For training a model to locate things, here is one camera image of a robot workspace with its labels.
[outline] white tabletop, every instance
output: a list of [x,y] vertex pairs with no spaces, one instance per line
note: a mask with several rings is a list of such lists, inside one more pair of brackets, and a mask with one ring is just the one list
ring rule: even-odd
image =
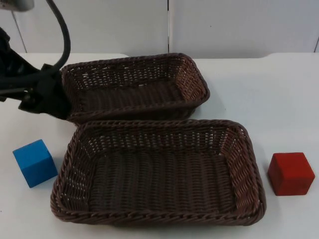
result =
[[[36,67],[59,54],[24,54]],[[69,63],[123,57],[71,54]],[[231,119],[253,141],[267,197],[264,218],[250,227],[115,228],[64,223],[50,210],[54,179],[29,189],[12,151],[43,139],[59,168],[75,130],[48,115],[18,110],[18,101],[0,103],[0,238],[24,239],[317,239],[319,184],[305,196],[277,197],[266,177],[275,152],[304,152],[319,172],[319,54],[272,54],[260,59],[198,59],[211,97],[195,119]]]

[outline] wicker basket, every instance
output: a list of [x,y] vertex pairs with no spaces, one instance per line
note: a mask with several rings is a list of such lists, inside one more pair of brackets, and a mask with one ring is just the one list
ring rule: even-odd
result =
[[251,225],[266,200],[252,143],[235,122],[94,121],[68,146],[51,208],[85,224]]
[[62,81],[76,124],[186,119],[209,98],[196,64],[178,53],[72,64]]

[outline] blue cube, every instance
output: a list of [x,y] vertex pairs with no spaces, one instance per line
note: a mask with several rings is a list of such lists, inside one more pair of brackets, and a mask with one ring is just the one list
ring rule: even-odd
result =
[[30,188],[58,174],[42,139],[16,149],[13,154]]

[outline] red block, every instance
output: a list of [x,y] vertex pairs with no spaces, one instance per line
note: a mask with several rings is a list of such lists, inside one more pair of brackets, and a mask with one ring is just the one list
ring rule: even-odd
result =
[[268,176],[277,196],[305,195],[315,179],[304,153],[274,153]]

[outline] basket bottom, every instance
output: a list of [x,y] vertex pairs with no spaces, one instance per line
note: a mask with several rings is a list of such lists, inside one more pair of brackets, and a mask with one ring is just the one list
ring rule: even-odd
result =
[[210,152],[121,150],[99,157],[89,211],[220,214],[236,209],[228,165]]
[[183,96],[177,85],[170,81],[137,87],[99,88],[81,94],[83,112],[122,110],[127,107],[147,107],[176,101],[183,101]]

